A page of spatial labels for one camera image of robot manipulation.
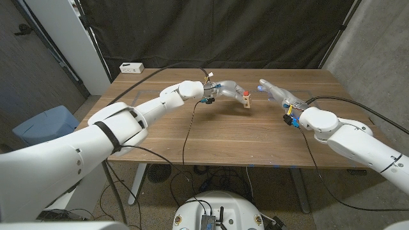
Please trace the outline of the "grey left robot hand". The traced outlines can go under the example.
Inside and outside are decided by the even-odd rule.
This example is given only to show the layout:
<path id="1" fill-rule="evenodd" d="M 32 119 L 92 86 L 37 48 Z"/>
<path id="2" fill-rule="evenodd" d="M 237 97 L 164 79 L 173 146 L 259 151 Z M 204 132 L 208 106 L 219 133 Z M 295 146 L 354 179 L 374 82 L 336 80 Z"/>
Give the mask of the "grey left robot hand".
<path id="1" fill-rule="evenodd" d="M 223 80 L 218 82 L 207 82 L 204 86 L 203 96 L 205 98 L 217 98 L 219 96 L 228 96 L 236 99 L 241 104 L 247 102 L 243 99 L 244 88 L 239 86 L 235 81 Z"/>

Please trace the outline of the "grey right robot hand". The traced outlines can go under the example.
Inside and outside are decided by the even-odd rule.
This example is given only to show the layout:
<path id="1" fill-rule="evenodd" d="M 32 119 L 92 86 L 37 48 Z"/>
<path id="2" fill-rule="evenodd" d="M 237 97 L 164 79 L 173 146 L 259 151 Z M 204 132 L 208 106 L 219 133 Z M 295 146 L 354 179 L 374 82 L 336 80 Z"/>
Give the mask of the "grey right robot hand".
<path id="1" fill-rule="evenodd" d="M 258 86 L 258 90 L 267 92 L 269 100 L 277 102 L 287 115 L 299 118 L 301 113 L 309 108 L 305 101 L 297 98 L 288 90 L 279 88 L 265 79 L 260 79 L 259 83 L 261 85 Z"/>

